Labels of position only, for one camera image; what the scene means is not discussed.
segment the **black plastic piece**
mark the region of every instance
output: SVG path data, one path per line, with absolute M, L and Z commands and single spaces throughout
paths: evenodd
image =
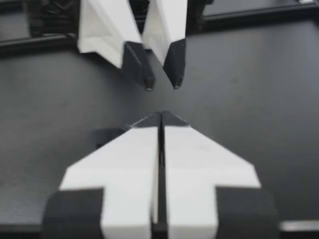
M 104 239 L 100 227 L 103 189 L 60 191 L 48 201 L 43 239 Z
M 161 120 L 164 126 L 188 126 L 189 124 L 169 111 L 162 112 Z
M 216 239 L 278 239 L 274 198 L 263 189 L 217 187 Z
M 124 44 L 122 70 L 146 90 L 152 90 L 155 76 L 141 43 L 128 41 Z
M 172 42 L 164 62 L 166 72 L 173 87 L 179 88 L 184 79 L 186 58 L 186 39 Z

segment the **black table surface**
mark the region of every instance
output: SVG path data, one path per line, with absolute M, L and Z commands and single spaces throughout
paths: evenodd
M 176 91 L 153 55 L 152 92 L 94 54 L 0 57 L 0 231 L 40 229 L 95 129 L 164 110 L 252 162 L 281 221 L 319 220 L 318 59 L 312 21 L 189 36 Z

